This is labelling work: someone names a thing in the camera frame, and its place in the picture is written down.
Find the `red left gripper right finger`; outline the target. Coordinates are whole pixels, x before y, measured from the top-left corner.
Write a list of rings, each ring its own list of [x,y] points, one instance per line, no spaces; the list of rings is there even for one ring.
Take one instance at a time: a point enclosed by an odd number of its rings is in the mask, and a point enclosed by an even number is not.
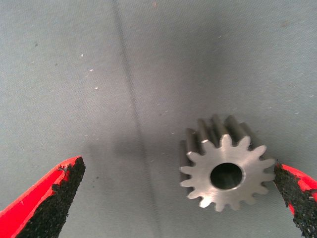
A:
[[[291,166],[277,163],[274,166],[274,183],[286,207],[293,214],[293,222],[302,236],[317,236],[317,181]]]

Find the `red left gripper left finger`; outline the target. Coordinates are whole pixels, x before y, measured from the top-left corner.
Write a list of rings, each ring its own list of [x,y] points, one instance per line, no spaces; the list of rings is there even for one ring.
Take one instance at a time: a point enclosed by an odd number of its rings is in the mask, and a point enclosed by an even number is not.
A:
[[[0,212],[0,236],[59,237],[85,169],[81,156],[53,167]]]

